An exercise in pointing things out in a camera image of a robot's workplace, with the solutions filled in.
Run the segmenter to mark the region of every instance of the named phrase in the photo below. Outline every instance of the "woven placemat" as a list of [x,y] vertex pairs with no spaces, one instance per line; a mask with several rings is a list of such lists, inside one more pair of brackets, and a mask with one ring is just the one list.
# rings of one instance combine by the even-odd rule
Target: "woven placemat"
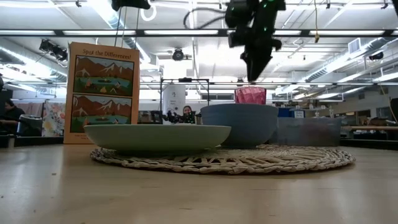
[[265,174],[325,170],[355,162],[348,152],[335,147],[261,145],[257,149],[219,149],[191,156],[144,158],[122,156],[114,150],[95,149],[95,161],[133,169],[157,169],[174,172],[210,174]]

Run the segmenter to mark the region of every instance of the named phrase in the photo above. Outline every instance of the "green plate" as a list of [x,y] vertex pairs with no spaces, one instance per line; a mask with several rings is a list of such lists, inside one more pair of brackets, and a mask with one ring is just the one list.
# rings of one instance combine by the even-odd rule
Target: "green plate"
[[97,146],[118,151],[189,152],[221,144],[231,127],[195,124],[99,124],[85,126]]

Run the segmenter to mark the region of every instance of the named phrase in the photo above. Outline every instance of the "blue bowl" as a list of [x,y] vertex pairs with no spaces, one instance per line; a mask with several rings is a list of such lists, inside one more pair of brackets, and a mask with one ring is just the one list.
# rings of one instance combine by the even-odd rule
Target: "blue bowl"
[[255,104],[219,104],[200,110],[204,125],[231,126],[221,144],[228,148],[254,148],[268,141],[277,127],[278,109]]

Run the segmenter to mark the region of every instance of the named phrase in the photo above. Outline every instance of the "gray box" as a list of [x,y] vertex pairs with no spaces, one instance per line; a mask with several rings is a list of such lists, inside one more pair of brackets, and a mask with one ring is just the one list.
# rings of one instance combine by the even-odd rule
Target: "gray box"
[[270,144],[285,146],[338,146],[339,118],[278,118]]

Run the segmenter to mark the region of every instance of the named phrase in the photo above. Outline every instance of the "wooden table surface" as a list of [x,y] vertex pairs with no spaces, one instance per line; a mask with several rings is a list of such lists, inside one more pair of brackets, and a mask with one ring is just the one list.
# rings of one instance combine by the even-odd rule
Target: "wooden table surface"
[[0,223],[398,223],[398,152],[344,148],[354,166],[227,176],[100,164],[93,146],[0,149]]

